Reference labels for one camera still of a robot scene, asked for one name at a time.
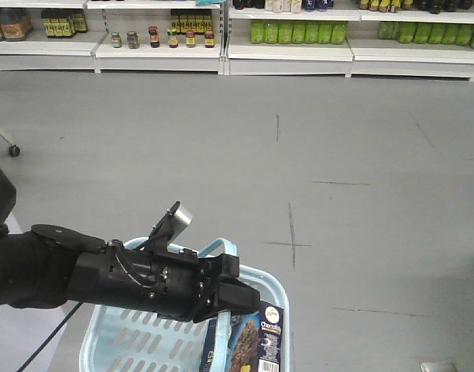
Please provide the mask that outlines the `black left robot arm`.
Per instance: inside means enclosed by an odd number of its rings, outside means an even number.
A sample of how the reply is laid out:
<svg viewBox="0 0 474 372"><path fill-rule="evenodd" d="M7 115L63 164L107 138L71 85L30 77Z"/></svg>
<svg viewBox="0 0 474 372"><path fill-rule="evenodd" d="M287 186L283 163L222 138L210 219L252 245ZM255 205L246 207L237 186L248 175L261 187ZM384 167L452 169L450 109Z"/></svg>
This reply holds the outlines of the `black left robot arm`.
<svg viewBox="0 0 474 372"><path fill-rule="evenodd" d="M170 251L191 221L180 203L132 249L48 224L12 234L6 219L15 203L15 186L0 169L0 305L48 309L73 300L194 323L260 307L259 292L239 280L234 253Z"/></svg>

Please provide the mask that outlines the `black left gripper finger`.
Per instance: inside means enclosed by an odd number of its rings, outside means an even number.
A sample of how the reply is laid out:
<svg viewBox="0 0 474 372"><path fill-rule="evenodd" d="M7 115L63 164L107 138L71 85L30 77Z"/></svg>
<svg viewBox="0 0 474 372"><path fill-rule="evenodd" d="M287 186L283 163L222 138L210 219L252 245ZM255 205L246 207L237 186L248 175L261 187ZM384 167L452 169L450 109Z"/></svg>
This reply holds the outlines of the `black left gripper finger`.
<svg viewBox="0 0 474 372"><path fill-rule="evenodd" d="M217 312L252 314L260 308L260 293L238 279L223 280L215 292L215 308Z"/></svg>
<svg viewBox="0 0 474 372"><path fill-rule="evenodd" d="M217 273L222 277L239 276L239 257L222 253L215 258Z"/></svg>

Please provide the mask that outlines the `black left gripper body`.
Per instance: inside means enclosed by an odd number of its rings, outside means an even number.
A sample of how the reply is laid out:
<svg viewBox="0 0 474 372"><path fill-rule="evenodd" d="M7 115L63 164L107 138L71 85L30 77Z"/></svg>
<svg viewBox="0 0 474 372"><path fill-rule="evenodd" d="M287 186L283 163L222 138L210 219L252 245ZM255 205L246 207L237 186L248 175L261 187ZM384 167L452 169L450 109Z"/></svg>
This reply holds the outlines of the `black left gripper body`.
<svg viewBox="0 0 474 372"><path fill-rule="evenodd" d="M224 310L213 258L110 246L81 253L67 285L69 299L142 312L178 322L202 322Z"/></svg>

